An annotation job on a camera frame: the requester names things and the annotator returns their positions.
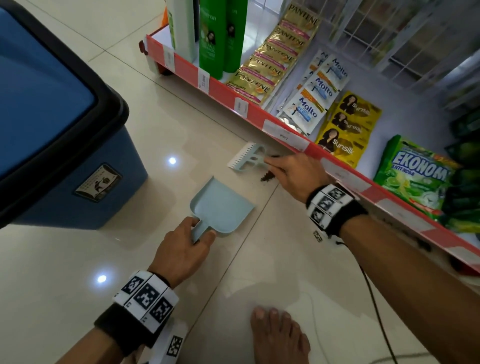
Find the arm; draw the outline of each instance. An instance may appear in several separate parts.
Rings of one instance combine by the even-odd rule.
[[[172,289],[200,268],[215,240],[216,234],[211,230],[193,245],[191,227],[197,223],[198,219],[188,217],[174,231],[168,232],[148,268],[163,276]],[[57,364],[120,364],[122,360],[123,353],[114,339],[93,328]]]
[[[304,154],[265,158],[282,186],[305,203],[332,181]],[[368,215],[340,229],[383,297],[441,363],[480,363],[480,297]]]

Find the brush bristles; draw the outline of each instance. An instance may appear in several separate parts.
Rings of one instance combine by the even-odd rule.
[[[238,152],[235,157],[231,159],[230,162],[228,162],[227,166],[230,168],[235,168],[237,164],[239,164],[242,160],[243,157],[247,155],[248,152],[250,152],[253,147],[255,147],[256,143],[254,142],[248,142],[245,144],[245,146]]]

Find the toe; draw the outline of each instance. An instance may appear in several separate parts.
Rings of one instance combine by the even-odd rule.
[[[254,308],[250,317],[250,325],[254,335],[268,333],[268,321],[266,311],[261,307]]]
[[[270,332],[276,334],[280,332],[280,317],[278,316],[278,310],[272,308],[270,310]]]
[[[301,335],[300,325],[298,324],[298,322],[293,321],[290,338],[292,340],[293,345],[296,347],[300,346],[300,343],[299,343],[300,335]]]
[[[282,314],[282,323],[280,331],[285,336],[290,336],[290,330],[292,328],[292,316],[288,312]]]
[[[310,342],[305,334],[302,334],[300,337],[300,350],[306,355],[310,352]]]

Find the shampoo bottle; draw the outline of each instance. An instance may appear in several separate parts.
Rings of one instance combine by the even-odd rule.
[[[167,0],[168,26],[172,46],[188,62],[196,57],[192,0]]]
[[[200,68],[217,80],[223,76],[226,13],[227,0],[200,1]]]
[[[227,3],[227,41],[225,43],[225,72],[235,72],[240,67],[248,0],[229,0]]]

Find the white bottle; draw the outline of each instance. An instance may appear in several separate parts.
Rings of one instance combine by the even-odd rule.
[[[175,53],[192,63],[197,51],[192,0],[167,0],[168,25]]]

